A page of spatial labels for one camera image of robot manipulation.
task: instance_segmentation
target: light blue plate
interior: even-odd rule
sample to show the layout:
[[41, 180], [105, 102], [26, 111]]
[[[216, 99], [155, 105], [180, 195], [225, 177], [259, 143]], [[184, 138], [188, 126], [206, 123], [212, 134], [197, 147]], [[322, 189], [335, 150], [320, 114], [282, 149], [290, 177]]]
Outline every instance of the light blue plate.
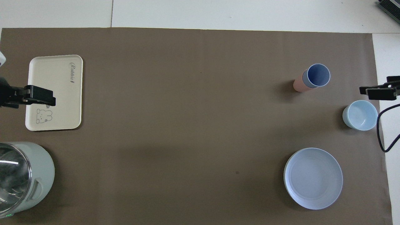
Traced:
[[307, 209], [323, 209], [338, 199], [343, 174], [331, 154], [318, 148], [306, 148], [289, 158], [284, 182], [288, 193], [299, 205]]

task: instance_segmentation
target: light blue bowl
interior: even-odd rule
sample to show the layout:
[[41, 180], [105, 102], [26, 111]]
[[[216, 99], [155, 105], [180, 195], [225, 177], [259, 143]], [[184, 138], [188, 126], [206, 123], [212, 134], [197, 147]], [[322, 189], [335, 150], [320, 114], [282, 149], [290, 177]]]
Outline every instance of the light blue bowl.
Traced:
[[368, 131], [376, 125], [378, 112], [375, 106], [365, 100], [358, 100], [348, 105], [343, 111], [343, 121], [350, 128]]

